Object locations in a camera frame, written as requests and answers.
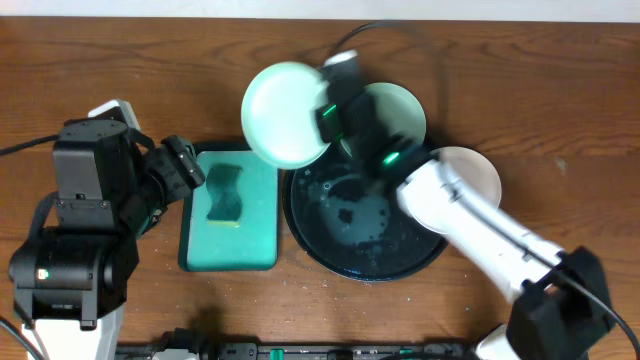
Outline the mint green plate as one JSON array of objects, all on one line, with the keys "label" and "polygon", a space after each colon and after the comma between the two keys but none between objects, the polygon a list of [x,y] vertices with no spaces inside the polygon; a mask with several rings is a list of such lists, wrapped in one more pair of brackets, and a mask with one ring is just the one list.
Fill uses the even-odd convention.
[{"label": "mint green plate", "polygon": [[242,100],[246,142],[276,168],[303,168],[329,148],[315,118],[315,111],[326,103],[318,70],[298,62],[271,65],[254,77]]},{"label": "mint green plate", "polygon": [[[393,83],[367,84],[366,89],[376,100],[376,109],[382,122],[395,136],[395,145],[400,142],[422,144],[426,138],[427,119],[417,97],[408,89]],[[343,153],[356,160],[365,160],[378,155],[351,155],[345,141],[339,141]]]}]

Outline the dark green sponge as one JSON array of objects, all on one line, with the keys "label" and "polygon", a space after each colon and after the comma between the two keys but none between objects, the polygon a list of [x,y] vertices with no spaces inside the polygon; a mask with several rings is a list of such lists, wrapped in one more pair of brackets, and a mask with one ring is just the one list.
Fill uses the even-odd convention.
[{"label": "dark green sponge", "polygon": [[238,192],[242,168],[231,164],[214,164],[206,177],[206,190],[211,206],[206,218],[218,225],[238,227],[243,203]]}]

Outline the white plate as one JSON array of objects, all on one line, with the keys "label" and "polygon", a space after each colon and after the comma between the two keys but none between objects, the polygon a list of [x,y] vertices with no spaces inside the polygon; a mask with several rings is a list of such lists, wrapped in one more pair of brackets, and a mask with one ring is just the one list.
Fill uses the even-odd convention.
[{"label": "white plate", "polygon": [[397,188],[398,204],[424,228],[445,234],[441,225],[450,206],[446,185],[462,183],[464,193],[473,190],[494,208],[499,207],[502,185],[493,164],[480,153],[457,146],[431,151],[427,162]]}]

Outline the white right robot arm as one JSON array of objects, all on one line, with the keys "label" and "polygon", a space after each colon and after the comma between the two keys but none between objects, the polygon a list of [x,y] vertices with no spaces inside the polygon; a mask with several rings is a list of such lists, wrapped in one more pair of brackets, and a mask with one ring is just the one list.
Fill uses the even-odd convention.
[{"label": "white right robot arm", "polygon": [[583,359],[615,326],[604,271],[584,248],[540,238],[484,200],[436,152],[393,135],[357,74],[322,76],[316,112],[326,142],[345,141],[373,187],[394,194],[420,225],[443,234],[512,306],[507,324],[474,346],[478,359]]}]

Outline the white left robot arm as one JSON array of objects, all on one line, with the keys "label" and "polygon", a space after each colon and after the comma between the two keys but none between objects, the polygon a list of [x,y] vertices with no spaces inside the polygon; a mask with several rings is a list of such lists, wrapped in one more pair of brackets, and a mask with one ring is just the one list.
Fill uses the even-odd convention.
[{"label": "white left robot arm", "polygon": [[205,175],[189,141],[122,120],[70,120],[54,140],[58,188],[9,262],[17,337],[34,359],[112,359],[138,239]]}]

